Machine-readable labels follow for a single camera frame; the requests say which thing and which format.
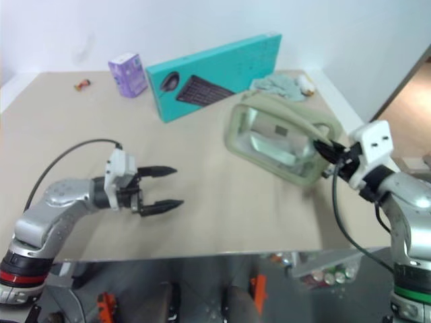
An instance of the white wall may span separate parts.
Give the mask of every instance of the white wall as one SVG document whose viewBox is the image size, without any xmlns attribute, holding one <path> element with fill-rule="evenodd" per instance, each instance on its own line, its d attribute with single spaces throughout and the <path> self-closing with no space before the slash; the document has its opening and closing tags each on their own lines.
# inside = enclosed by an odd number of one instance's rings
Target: white wall
<svg viewBox="0 0 431 323">
<path fill-rule="evenodd" d="M 320 67 L 370 118 L 431 41 L 428 0 L 3 0 L 4 71 L 107 70 L 135 51 L 147 65 L 267 31 L 277 67 Z"/>
</svg>

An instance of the teal box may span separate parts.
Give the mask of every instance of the teal box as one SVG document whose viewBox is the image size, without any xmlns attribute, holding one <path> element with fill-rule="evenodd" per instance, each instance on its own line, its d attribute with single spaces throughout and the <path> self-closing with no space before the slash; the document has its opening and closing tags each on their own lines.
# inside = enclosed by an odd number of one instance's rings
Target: teal box
<svg viewBox="0 0 431 323">
<path fill-rule="evenodd" d="M 281 34 L 264 34 L 146 69 L 160 118 L 175 120 L 273 73 Z"/>
</svg>

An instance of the door frame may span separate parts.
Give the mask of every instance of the door frame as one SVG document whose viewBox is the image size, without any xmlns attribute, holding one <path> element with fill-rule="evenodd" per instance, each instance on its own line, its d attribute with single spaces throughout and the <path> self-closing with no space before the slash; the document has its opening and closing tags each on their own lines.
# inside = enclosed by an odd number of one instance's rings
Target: door frame
<svg viewBox="0 0 431 323">
<path fill-rule="evenodd" d="M 372 117 L 371 121 L 379 118 L 379 116 L 388 108 L 389 104 L 398 96 L 399 92 L 407 85 L 410 79 L 418 72 L 419 68 L 431 59 L 431 45 L 425 50 L 413 68 L 407 73 L 401 83 L 395 88 L 395 91 L 389 96 L 388 100 L 378 109 L 377 113 Z"/>
</svg>

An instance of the light blue cloth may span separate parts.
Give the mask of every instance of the light blue cloth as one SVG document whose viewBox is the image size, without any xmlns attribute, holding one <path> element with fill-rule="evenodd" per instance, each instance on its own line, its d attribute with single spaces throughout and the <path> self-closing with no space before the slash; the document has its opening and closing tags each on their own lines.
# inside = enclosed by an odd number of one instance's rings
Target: light blue cloth
<svg viewBox="0 0 431 323">
<path fill-rule="evenodd" d="M 305 96 L 295 81 L 285 74 L 271 74 L 263 79 L 254 79 L 251 89 L 261 89 L 268 93 L 278 94 L 291 101 L 305 100 Z"/>
</svg>

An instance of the orange bracket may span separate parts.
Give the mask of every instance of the orange bracket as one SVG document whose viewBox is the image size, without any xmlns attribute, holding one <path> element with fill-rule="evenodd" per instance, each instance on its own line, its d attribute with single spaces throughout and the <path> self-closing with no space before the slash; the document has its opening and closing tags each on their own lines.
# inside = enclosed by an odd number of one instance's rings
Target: orange bracket
<svg viewBox="0 0 431 323">
<path fill-rule="evenodd" d="M 265 275 L 257 275 L 256 278 L 250 280 L 253 291 L 253 298 L 255 300 L 255 306 L 260 316 L 263 312 L 263 303 L 268 298 L 265 292 L 267 277 Z"/>
<path fill-rule="evenodd" d="M 115 323 L 114 313 L 117 309 L 117 301 L 113 294 L 101 293 L 97 297 L 97 306 L 99 307 L 99 319 L 101 323 Z"/>
</svg>

